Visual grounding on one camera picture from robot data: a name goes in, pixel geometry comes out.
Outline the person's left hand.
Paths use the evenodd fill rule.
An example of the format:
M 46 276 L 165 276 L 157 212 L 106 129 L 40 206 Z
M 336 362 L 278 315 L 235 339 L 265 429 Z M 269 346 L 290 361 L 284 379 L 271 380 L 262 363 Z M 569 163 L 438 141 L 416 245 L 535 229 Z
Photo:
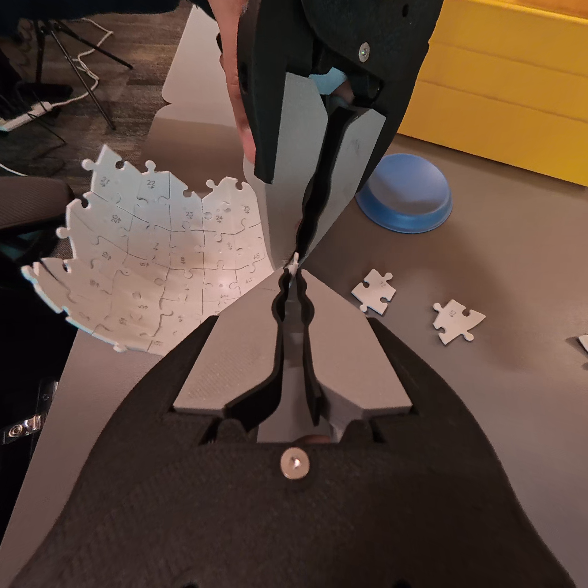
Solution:
M 243 7 L 247 2 L 209 1 L 209 4 L 214 17 L 217 20 L 221 35 L 222 55 L 219 62 L 224 69 L 236 127 L 243 145 L 245 157 L 253 164 L 256 148 L 240 94 L 237 60 L 239 18 L 243 11 Z

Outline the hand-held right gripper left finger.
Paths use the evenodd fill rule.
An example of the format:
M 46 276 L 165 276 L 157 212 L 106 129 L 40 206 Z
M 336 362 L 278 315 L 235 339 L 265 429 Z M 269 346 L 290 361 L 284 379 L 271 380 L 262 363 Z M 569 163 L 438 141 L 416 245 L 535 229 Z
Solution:
M 177 412 L 257 427 L 281 400 L 282 322 L 290 273 L 277 270 L 223 310 L 181 388 Z

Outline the white partly built puzzle ball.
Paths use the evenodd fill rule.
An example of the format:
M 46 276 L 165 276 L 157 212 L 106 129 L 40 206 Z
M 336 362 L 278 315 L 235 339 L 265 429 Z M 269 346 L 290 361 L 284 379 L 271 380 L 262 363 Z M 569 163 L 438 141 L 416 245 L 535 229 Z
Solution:
M 70 202 L 66 260 L 47 257 L 21 272 L 66 321 L 117 351 L 163 356 L 272 272 L 253 188 L 235 178 L 206 182 L 200 197 L 169 171 L 124 162 L 108 145 L 91 190 Z

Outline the grey mesh chair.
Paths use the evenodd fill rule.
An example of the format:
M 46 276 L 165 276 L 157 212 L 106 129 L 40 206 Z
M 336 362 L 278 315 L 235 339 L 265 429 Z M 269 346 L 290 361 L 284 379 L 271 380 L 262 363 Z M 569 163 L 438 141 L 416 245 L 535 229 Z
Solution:
M 1 230 L 34 227 L 60 217 L 74 199 L 60 179 L 1 177 Z

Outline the yellow box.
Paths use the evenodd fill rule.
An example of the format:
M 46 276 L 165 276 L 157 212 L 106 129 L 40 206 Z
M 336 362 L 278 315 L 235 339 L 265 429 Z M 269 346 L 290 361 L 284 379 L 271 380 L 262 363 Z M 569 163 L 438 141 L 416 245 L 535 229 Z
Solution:
M 445 1 L 399 133 L 587 186 L 587 1 Z

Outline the white power strip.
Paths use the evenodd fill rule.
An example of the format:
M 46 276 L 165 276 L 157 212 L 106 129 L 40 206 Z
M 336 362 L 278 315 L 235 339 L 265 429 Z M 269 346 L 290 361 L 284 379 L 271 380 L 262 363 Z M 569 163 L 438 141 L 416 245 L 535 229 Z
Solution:
M 29 122 L 32 122 L 44 114 L 53 110 L 53 105 L 46 101 L 35 103 L 32 108 L 24 114 L 13 116 L 9 119 L 1 118 L 1 132 L 11 132 Z

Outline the metal badge reel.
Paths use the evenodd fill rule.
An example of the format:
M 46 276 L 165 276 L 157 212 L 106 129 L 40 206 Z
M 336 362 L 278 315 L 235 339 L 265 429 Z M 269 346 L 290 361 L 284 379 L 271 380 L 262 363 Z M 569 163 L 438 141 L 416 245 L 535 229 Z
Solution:
M 1 445 L 9 445 L 12 442 L 33 435 L 42 430 L 48 416 L 58 381 L 54 379 L 42 379 L 36 394 L 34 413 L 20 421 L 7 425 L 1 429 Z

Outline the white pointed puzzle piece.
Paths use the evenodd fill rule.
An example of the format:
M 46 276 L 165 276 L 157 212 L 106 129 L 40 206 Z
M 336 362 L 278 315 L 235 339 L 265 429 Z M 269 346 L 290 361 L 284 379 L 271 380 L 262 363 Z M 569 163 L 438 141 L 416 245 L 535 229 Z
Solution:
M 444 307 L 439 303 L 435 303 L 433 309 L 438 313 L 433 326 L 435 329 L 444 329 L 443 333 L 439 333 L 439 338 L 444 345 L 449 344 L 459 335 L 462 335 L 466 341 L 472 341 L 474 335 L 469 330 L 477 326 L 486 317 L 484 314 L 474 310 L 465 315 L 466 308 L 464 305 L 453 299 Z

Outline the black tripod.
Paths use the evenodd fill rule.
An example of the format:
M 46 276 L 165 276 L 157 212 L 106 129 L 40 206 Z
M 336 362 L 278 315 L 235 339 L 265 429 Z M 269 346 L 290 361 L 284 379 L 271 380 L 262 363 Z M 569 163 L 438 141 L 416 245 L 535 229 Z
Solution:
M 128 68 L 129 70 L 132 70 L 133 66 L 130 63 L 127 63 L 126 61 L 113 55 L 112 53 L 106 51 L 105 49 L 103 49 L 101 47 L 101 45 L 109 37 L 111 37 L 114 34 L 113 31 L 108 30 L 107 28 L 97 24 L 92 19 L 82 18 L 82 20 L 85 22 L 89 22 L 90 24 L 94 25 L 95 27 L 100 29 L 102 32 L 104 32 L 104 36 L 99 40 L 98 44 L 94 44 L 94 43 L 82 38 L 76 32 L 74 32 L 72 29 L 70 29 L 69 26 L 67 26 L 64 22 L 62 22 L 60 20 L 53 19 L 53 20 L 45 20 L 45 21 L 33 21 L 33 27 L 34 27 L 34 31 L 35 31 L 35 35 L 36 35 L 37 46 L 38 46 L 37 59 L 36 59 L 35 81 L 40 82 L 40 78 L 41 78 L 41 74 L 42 74 L 43 56 L 44 56 L 44 51 L 45 51 L 45 38 L 47 36 L 51 36 L 55 40 L 58 48 L 63 53 L 64 57 L 66 58 L 66 60 L 70 64 L 71 68 L 76 73 L 77 77 L 82 82 L 82 84 L 84 85 L 84 88 L 85 88 L 85 93 L 83 93 L 81 95 L 78 95 L 74 98 L 69 98 L 69 99 L 64 100 L 62 102 L 50 103 L 53 105 L 53 110 L 58 107 L 63 107 L 63 106 L 72 104 L 74 102 L 78 102 L 86 97 L 90 97 L 92 99 L 93 103 L 98 108 L 100 114 L 106 120 L 108 126 L 111 129 L 115 130 L 116 127 L 115 127 L 113 120 L 109 117 L 109 115 L 107 115 L 105 109 L 103 108 L 102 104 L 99 102 L 99 100 L 96 97 L 95 92 L 94 92 L 99 85 L 99 81 L 100 81 L 99 76 L 95 75 L 92 72 L 92 70 L 90 70 L 88 68 L 88 66 L 86 65 L 86 63 L 83 60 L 83 57 L 90 55 L 92 52 L 99 52 L 99 53 L 105 55 L 106 57 L 110 58 L 114 62 L 117 62 L 117 63 L 123 65 L 124 67 Z M 89 47 L 89 50 L 81 52 L 77 55 L 77 57 L 73 58 L 70 55 L 70 53 L 66 50 L 64 44 L 59 39 L 59 37 L 57 35 L 59 32 L 62 32 L 64 34 L 68 35 L 69 37 L 73 38 L 74 40 L 77 40 L 80 43 L 83 43 L 84 45 Z

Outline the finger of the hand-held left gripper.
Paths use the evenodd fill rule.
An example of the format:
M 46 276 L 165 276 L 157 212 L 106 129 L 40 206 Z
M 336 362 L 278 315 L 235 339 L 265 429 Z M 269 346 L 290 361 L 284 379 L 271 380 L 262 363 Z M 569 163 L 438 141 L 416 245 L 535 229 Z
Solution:
M 338 107 L 330 116 L 298 230 L 303 260 L 347 207 L 369 163 L 386 117 L 373 109 Z
M 268 260 L 273 270 L 287 265 L 296 251 L 303 198 L 313 177 L 327 126 L 327 112 L 315 82 L 287 73 L 272 183 L 261 181 L 243 161 L 259 209 Z

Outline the blue round dish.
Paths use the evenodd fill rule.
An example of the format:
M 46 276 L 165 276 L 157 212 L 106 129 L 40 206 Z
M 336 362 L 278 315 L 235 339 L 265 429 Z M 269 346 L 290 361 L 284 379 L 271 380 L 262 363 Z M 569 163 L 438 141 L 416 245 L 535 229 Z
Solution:
M 430 161 L 408 153 L 386 155 L 358 191 L 356 201 L 376 224 L 401 233 L 422 233 L 443 224 L 452 193 Z

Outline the white squarish puzzle piece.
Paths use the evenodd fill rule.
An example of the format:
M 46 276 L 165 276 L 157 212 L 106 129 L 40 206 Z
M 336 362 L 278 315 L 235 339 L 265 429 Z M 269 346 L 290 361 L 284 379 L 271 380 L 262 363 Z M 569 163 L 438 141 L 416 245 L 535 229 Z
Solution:
M 396 290 L 388 283 L 393 278 L 390 272 L 381 275 L 376 269 L 365 276 L 363 281 L 352 290 L 351 294 L 360 301 L 360 310 L 364 313 L 371 308 L 379 315 L 386 312 Z

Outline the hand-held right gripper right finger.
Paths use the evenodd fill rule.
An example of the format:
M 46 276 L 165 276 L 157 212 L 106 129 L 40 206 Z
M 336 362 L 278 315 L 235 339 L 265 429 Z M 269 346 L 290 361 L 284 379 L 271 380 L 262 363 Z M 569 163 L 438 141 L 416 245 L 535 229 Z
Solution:
M 412 402 L 364 314 L 305 269 L 296 284 L 313 423 L 324 417 L 338 442 L 351 421 L 408 413 Z

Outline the person's dark torso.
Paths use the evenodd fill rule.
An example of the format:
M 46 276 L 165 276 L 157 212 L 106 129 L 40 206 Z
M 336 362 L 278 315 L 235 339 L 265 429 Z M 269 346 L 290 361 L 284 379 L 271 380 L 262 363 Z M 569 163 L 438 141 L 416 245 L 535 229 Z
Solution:
M 52 228 L 1 236 L 1 387 L 34 386 L 59 380 L 76 329 L 38 296 L 21 267 L 50 256 Z

